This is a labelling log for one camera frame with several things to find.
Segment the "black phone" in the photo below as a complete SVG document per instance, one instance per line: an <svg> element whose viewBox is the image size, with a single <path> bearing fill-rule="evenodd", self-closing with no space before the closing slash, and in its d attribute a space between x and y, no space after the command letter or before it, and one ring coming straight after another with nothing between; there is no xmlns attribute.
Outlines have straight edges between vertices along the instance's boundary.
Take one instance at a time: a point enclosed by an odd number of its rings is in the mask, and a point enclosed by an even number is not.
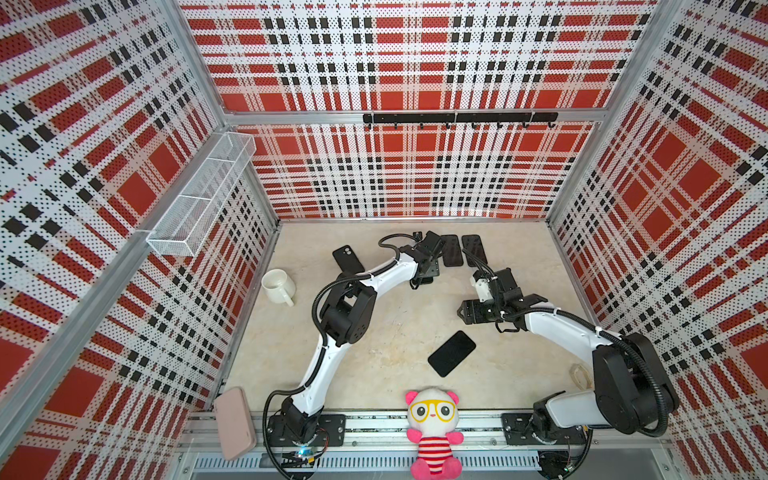
<svg viewBox="0 0 768 480"><path fill-rule="evenodd" d="M483 264L488 264L485 249L482 243L481 236L478 234L463 235L461 237L462 250L468 252L465 255L467 264L469 267L475 268L475 259L480 260Z"/></svg>
<svg viewBox="0 0 768 480"><path fill-rule="evenodd" d="M456 234L447 234L442 236L442 261L446 268L461 267L464 265L464 258L459 237Z"/></svg>
<svg viewBox="0 0 768 480"><path fill-rule="evenodd" d="M475 349L476 343L464 332L457 331L427 359L428 364L441 377L447 377Z"/></svg>

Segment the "black phone case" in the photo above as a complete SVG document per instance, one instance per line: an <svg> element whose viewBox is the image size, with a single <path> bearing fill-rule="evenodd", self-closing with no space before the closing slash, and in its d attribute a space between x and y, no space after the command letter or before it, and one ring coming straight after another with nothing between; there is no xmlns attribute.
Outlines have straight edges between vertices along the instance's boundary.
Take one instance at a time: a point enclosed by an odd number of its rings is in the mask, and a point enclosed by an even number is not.
<svg viewBox="0 0 768 480"><path fill-rule="evenodd" d="M344 275L352 276L365 271L350 245L343 245L332 252L332 256Z"/></svg>

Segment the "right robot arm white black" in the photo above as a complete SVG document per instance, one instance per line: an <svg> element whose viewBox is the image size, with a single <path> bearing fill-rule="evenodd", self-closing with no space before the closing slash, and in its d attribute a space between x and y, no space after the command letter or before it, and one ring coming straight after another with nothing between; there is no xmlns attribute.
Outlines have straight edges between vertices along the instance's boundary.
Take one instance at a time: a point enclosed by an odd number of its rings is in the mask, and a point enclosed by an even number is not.
<svg viewBox="0 0 768 480"><path fill-rule="evenodd" d="M540 442L552 442L573 427L652 438L666 434L680 400L647 337L605 330L538 294L525 295L510 269L480 266L472 284L477 299L463 301L457 311L465 324L490 323L500 333L538 335L591 370L593 384L586 390L555 393L534 404L530 430Z"/></svg>

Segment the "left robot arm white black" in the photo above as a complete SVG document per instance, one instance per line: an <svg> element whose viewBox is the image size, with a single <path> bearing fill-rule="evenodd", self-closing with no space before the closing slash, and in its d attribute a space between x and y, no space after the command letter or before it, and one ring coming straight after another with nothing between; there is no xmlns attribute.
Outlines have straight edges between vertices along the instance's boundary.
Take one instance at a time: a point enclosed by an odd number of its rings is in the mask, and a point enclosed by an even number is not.
<svg viewBox="0 0 768 480"><path fill-rule="evenodd" d="M368 331L376 301L401 284L416 289L430 278L444 240L433 231L421 237L395 233L382 237L378 246L391 250L393 257L368 271L358 263L344 263L339 277L313 300L317 347L299 386L278 392L285 398L281 418L302 443L315 434L332 380L347 350Z"/></svg>

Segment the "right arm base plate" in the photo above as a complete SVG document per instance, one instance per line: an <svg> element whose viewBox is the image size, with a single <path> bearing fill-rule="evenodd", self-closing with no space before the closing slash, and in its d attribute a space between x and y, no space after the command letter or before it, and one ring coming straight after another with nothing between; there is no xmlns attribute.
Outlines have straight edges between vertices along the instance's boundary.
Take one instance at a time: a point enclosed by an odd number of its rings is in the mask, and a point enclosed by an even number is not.
<svg viewBox="0 0 768 480"><path fill-rule="evenodd" d="M510 446L584 446L582 427L562 428L533 411L503 413L502 431Z"/></svg>

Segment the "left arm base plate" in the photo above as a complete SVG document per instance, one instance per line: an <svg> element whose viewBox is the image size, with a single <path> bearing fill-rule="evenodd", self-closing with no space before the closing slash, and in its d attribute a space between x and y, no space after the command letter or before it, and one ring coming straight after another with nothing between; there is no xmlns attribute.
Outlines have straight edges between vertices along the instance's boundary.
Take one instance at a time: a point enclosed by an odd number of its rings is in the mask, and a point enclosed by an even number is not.
<svg viewBox="0 0 768 480"><path fill-rule="evenodd" d="M267 443L272 447L342 446L346 420L343 414L321 414L309 420L278 414L268 420Z"/></svg>

